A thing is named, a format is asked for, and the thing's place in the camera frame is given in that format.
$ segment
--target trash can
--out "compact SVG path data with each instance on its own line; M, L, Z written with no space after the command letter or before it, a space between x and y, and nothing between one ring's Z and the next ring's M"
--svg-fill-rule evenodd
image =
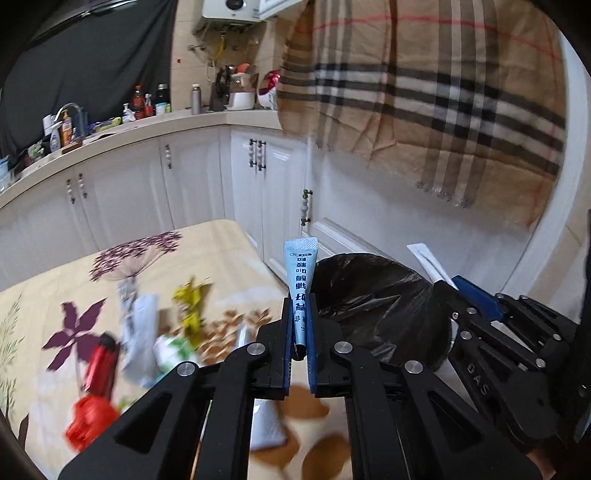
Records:
M433 286L414 270L372 254L334 255L316 264L318 314L381 362L418 360L435 371L450 346L450 320Z

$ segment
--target countertop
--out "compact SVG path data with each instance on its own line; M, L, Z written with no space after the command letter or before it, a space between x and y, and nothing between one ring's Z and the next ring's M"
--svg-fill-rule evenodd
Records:
M0 194L0 208L37 183L101 153L162 135L224 125L281 130L277 112L269 110L214 112L201 115L192 115L190 110L182 110L145 118L93 135L85 140L82 147L69 153L56 152L42 158L28 167L18 182Z

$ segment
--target faucet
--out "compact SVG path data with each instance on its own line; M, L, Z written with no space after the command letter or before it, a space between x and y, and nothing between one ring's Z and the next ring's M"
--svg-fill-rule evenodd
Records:
M58 124L60 123L60 117L62 115L63 112L65 112L67 110L68 107L74 107L77 111L78 111L78 137L76 137L76 140L84 140L86 138L86 131L84 129L84 125L82 123L82 108L80 108L80 105L78 105L77 103L67 103L65 104L63 107L61 107L57 113L56 113L56 117L54 120L54 124L51 126L51 128L56 128L58 126Z

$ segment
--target purple flower pattern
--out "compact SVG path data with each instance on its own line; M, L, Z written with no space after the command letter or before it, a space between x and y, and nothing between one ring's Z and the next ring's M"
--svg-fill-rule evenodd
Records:
M64 312L64 328L54 333L42 350L50 348L60 348L53 361L47 367L48 370L55 371L60 368L66 359L70 356L72 349L76 347L76 353L79 359L88 363L95 346L99 342L99 337L89 332L96 323L100 310L106 299L100 300L91 305L80 318L76 306L67 301L61 304Z
M90 279L98 281L104 275L108 280L135 277L162 255L174 252L183 236L175 231L132 240L102 251L95 259Z

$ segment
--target cabinet handle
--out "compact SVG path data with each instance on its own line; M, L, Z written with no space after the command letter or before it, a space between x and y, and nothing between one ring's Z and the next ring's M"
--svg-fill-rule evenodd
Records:
M78 186L80 187L80 191L82 192L82 198L87 198L88 195L86 194L86 190L84 189L84 179L82 178L82 173L78 174Z
M248 144L248 166L252 168L255 165L254 157L255 157L255 141L253 138L250 139L250 143Z
M72 195L72 182L70 179L66 180L66 192L68 193L68 198L70 199L70 203L74 205L76 203L76 199Z
M263 168L267 167L267 159L266 159L266 150L267 150L267 142L263 142L263 140L259 140L259 148L258 148L258 167L259 167L259 171L261 171Z
M302 192L301 196L301 217L300 222L302 226L306 226L307 223L310 223L310 219L308 218L308 197L312 195L312 190L306 190Z
M169 170L172 170L173 169L173 157L170 154L170 145L166 145L164 147L164 151L166 153L166 162L167 162L167 165L168 165L168 169Z

